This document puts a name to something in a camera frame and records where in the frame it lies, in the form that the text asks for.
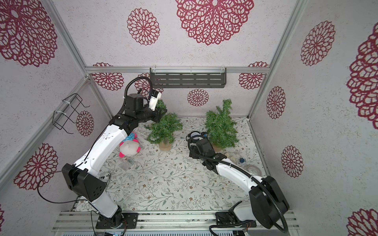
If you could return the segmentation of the clear string light battery box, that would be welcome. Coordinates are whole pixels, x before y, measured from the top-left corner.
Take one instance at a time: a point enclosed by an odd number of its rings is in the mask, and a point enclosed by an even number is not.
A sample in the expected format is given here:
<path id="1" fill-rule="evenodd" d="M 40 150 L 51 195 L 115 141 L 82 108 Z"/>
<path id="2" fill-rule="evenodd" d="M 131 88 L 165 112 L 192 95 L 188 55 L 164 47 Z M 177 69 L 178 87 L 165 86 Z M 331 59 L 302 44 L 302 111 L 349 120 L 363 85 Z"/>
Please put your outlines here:
<path id="1" fill-rule="evenodd" d="M 130 169 L 132 169 L 132 167 L 135 165 L 135 161 L 133 159 L 124 159 L 120 168 L 123 170 L 123 171 L 128 171 Z"/>

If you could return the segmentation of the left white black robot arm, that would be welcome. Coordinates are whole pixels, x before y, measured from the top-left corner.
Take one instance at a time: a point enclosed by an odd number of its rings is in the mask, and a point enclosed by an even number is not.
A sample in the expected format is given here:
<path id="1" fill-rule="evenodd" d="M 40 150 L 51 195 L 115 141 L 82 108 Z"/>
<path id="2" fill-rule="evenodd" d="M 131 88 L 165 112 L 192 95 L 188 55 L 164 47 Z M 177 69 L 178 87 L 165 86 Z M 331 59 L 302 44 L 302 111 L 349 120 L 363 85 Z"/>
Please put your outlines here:
<path id="1" fill-rule="evenodd" d="M 141 151 L 134 129 L 140 123 L 160 121 L 166 113 L 165 109 L 156 107 L 160 98 L 161 92 L 154 90 L 148 97 L 149 104 L 144 105 L 142 95 L 127 95 L 120 113 L 112 118 L 90 150 L 73 165 L 66 164 L 62 168 L 69 189 L 88 200 L 105 218 L 111 219 L 121 210 L 105 191 L 106 183 L 98 179 L 99 171 L 116 147 L 120 149 L 121 158 L 134 156 Z"/>

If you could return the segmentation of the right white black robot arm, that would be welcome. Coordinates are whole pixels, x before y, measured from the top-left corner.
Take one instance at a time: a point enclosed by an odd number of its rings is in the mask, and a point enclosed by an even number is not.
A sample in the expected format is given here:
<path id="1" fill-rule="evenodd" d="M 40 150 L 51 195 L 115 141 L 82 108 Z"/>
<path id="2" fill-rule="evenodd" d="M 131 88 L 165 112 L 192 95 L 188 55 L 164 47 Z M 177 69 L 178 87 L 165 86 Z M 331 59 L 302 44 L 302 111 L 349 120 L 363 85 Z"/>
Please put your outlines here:
<path id="1" fill-rule="evenodd" d="M 250 174 L 224 154 L 215 152 L 204 133 L 194 131 L 186 137 L 186 141 L 191 158 L 200 160 L 209 171 L 225 177 L 249 195 L 248 201 L 237 202 L 228 212 L 216 213 L 217 222 L 209 227 L 211 233 L 214 228 L 249 228 L 257 224 L 288 233 L 284 214 L 289 210 L 289 204 L 274 178 Z"/>

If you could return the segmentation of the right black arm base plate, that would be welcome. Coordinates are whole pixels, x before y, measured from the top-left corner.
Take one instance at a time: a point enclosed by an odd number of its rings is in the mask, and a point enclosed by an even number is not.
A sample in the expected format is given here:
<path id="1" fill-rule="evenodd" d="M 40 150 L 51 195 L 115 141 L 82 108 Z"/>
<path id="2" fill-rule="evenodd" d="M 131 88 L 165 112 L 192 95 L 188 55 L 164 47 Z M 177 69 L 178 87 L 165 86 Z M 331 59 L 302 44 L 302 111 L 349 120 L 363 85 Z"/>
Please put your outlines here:
<path id="1" fill-rule="evenodd" d="M 257 223 L 255 220 L 240 220 L 232 212 L 216 212 L 216 224 L 218 226 L 255 228 Z"/>

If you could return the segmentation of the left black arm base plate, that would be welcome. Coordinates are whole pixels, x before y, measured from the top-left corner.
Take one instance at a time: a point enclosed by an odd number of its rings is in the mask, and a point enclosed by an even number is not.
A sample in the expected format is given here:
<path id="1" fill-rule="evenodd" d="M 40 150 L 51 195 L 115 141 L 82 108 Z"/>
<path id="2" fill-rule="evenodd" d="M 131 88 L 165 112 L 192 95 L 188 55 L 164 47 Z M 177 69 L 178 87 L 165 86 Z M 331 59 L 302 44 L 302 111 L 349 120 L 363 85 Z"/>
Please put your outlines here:
<path id="1" fill-rule="evenodd" d="M 138 213 L 116 213 L 111 218 L 99 215 L 96 229 L 135 229 L 137 225 Z"/>

